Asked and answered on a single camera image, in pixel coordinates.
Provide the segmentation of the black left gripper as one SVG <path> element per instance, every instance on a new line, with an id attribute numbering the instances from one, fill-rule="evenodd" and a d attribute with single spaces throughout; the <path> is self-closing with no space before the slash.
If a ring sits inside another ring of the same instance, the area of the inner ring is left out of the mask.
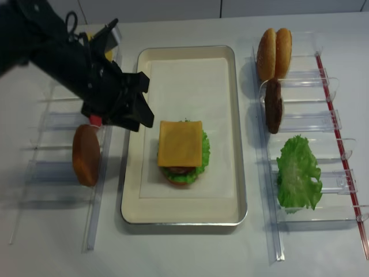
<path id="1" fill-rule="evenodd" d="M 134 132 L 153 126 L 155 116 L 144 98 L 150 82 L 145 73 L 124 73 L 115 62 L 96 62 L 80 69 L 80 82 L 84 116 L 97 115 L 104 125 Z"/>

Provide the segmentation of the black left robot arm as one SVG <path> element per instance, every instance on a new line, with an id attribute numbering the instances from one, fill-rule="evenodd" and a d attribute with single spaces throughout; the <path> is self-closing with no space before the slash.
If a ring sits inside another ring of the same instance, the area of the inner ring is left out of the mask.
<path id="1" fill-rule="evenodd" d="M 91 38 L 67 26 L 47 1 L 5 1 L 1 4 L 1 73 L 34 63 L 82 102 L 84 116 L 104 125 L 138 131 L 153 126 L 154 114 L 144 94 L 149 78 L 125 73 L 106 52 L 119 44 L 117 20 Z"/>

